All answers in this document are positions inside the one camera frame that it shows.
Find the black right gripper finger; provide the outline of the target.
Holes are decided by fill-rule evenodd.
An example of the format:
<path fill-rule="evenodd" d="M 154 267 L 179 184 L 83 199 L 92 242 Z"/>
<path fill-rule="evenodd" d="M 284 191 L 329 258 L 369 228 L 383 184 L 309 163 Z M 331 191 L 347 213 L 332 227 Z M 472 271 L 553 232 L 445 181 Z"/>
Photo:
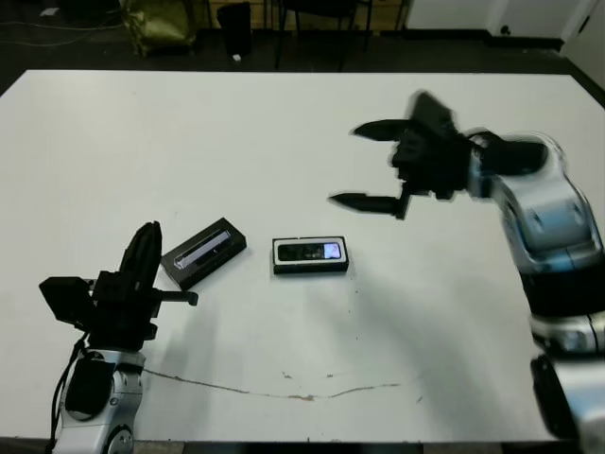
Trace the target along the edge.
<path fill-rule="evenodd" d="M 361 192 L 343 192 L 331 195 L 329 201 L 359 213 L 388 215 L 397 219 L 405 219 L 411 195 L 406 186 L 401 187 L 398 197 L 373 196 Z"/>
<path fill-rule="evenodd" d="M 398 142 L 409 124 L 410 122 L 404 119 L 375 120 L 357 126 L 352 135 L 377 142 Z"/>

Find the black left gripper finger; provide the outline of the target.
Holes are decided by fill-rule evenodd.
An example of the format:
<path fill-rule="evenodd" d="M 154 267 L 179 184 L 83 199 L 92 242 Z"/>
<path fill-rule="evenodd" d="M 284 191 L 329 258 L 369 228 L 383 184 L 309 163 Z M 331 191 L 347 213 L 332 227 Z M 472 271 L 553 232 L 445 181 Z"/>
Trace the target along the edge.
<path fill-rule="evenodd" d="M 133 276 L 136 289 L 151 286 L 152 246 L 153 223 L 147 222 L 134 234 L 119 266 L 120 272 Z"/>
<path fill-rule="evenodd" d="M 158 221 L 148 222 L 142 228 L 140 240 L 140 288 L 154 284 L 162 256 L 162 230 Z"/>

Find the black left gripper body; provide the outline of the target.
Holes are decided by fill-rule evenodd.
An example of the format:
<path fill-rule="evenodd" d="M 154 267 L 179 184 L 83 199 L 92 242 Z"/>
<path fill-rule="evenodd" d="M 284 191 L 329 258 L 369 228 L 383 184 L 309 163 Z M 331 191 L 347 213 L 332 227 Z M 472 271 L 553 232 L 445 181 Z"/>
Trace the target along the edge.
<path fill-rule="evenodd" d="M 163 302 L 195 306 L 199 296 L 191 291 L 168 291 L 154 287 L 155 277 L 132 271 L 103 271 L 95 281 L 89 345 L 94 349 L 139 351 L 152 341 L 157 325 L 151 320 Z"/>

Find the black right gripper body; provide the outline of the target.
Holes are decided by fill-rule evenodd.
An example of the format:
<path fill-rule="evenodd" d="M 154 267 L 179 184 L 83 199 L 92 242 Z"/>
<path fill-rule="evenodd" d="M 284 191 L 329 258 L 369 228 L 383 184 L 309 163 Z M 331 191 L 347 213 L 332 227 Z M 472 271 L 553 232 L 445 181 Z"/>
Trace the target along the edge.
<path fill-rule="evenodd" d="M 471 142 L 459 133 L 446 138 L 419 128 L 400 136 L 391 166 L 397 170 L 406 196 L 450 200 L 468 186 Z"/>

